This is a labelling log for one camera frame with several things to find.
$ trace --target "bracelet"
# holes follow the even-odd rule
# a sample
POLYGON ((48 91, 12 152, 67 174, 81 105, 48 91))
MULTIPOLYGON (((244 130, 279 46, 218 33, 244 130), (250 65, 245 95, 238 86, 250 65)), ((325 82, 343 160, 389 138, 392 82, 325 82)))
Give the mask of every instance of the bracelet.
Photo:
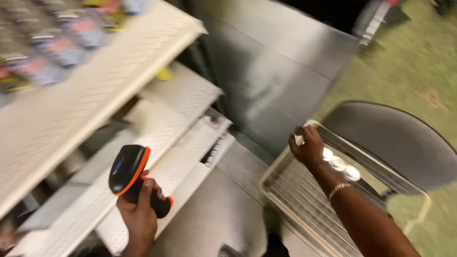
POLYGON ((341 183, 341 184, 337 185, 335 188, 333 188, 333 190, 330 192, 329 197, 328 197, 329 202, 332 199, 332 197, 336 194, 336 192, 338 192, 339 190, 341 190, 345 187, 352 187, 352 185, 349 183, 341 183))

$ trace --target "wire rack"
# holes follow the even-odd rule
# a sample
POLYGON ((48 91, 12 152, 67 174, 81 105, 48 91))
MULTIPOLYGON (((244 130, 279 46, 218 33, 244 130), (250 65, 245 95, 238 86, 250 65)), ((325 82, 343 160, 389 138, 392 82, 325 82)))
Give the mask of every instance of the wire rack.
POLYGON ((342 256, 361 256, 313 175, 292 154, 288 154, 271 174, 265 190, 282 201, 342 256))

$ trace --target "black and orange barcode scanner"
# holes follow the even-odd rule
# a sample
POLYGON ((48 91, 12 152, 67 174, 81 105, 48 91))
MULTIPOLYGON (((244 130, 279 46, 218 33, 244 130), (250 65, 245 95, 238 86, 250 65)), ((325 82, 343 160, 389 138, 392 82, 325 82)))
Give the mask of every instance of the black and orange barcode scanner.
MULTIPOLYGON (((108 181, 114 195, 123 195, 131 203, 138 202, 138 195, 146 180, 141 173, 150 152, 149 147, 141 145, 124 145, 121 148, 114 160, 108 181)), ((153 190, 150 201, 158 219, 165 217, 173 206, 173 199, 170 196, 164 201, 159 200, 157 190, 153 190)))

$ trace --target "black pants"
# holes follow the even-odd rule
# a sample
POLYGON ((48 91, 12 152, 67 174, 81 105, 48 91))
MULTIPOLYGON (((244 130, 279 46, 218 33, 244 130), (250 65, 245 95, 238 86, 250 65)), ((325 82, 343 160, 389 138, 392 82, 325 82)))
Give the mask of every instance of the black pants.
POLYGON ((281 237, 277 234, 268 236, 268 245, 263 257, 289 257, 289 251, 281 242, 281 237))

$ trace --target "white shelf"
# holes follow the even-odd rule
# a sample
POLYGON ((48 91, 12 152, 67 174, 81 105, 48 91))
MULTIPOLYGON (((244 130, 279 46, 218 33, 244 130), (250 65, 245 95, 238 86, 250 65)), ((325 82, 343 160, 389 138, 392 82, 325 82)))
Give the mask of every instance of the white shelf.
MULTIPOLYGON (((196 124, 197 127, 194 127, 194 131, 190 132, 196 134, 194 136, 187 135, 186 138, 201 138, 201 135, 204 131, 209 131, 208 128, 202 127, 201 124, 196 124)), ((221 135, 220 134, 212 134, 210 135, 212 140, 206 139, 207 142, 216 141, 221 135)), ((219 144, 218 155, 213 160, 210 167, 207 167, 203 163, 200 163, 200 159, 194 159, 193 161, 189 160, 181 160, 180 157, 184 156, 183 154, 178 155, 181 152, 184 152, 185 149, 192 146, 194 149, 199 149, 198 151, 203 153, 200 154, 199 157, 203 157, 209 149, 211 149, 213 144, 208 145, 205 143, 205 147, 203 144, 199 143, 198 145, 194 144, 193 139, 186 139, 187 142, 179 142, 176 147, 174 147, 170 151, 170 155, 167 154, 164 157, 163 166, 161 168, 165 168, 166 166, 175 166, 174 170, 169 170, 168 176, 163 176, 167 172, 165 170, 154 169, 152 172, 152 177, 157 180, 158 184, 162 187, 164 192, 171 192, 171 195, 174 200, 173 208, 171 209, 168 215, 158 220, 158 230, 156 234, 156 238, 164 231, 167 225, 171 222, 174 216, 178 213, 178 211, 184 206, 184 204, 189 200, 191 195, 197 190, 200 184, 205 180, 205 178, 209 175, 209 173, 213 170, 213 168, 217 165, 219 160, 222 158, 226 150, 231 146, 231 144, 235 141, 234 137, 229 134, 225 134, 222 136, 219 144)), ((119 210, 114 207, 110 213, 103 219, 103 221, 97 226, 96 232, 98 236, 103 240, 106 247, 110 250, 113 255, 120 255, 125 246, 128 243, 128 231, 122 220, 121 214, 119 210)))
MULTIPOLYGON (((214 102, 221 90, 179 63, 174 63, 175 78, 153 81, 148 97, 129 114, 140 136, 133 142, 151 148, 146 168, 176 142, 194 121, 214 102), (187 83, 176 83, 186 80, 187 83)), ((69 255, 115 206, 116 197, 108 188, 111 165, 37 240, 27 237, 8 254, 25 257, 64 257, 69 255)))
POLYGON ((0 218, 205 29, 161 0, 55 86, 0 110, 0 218))

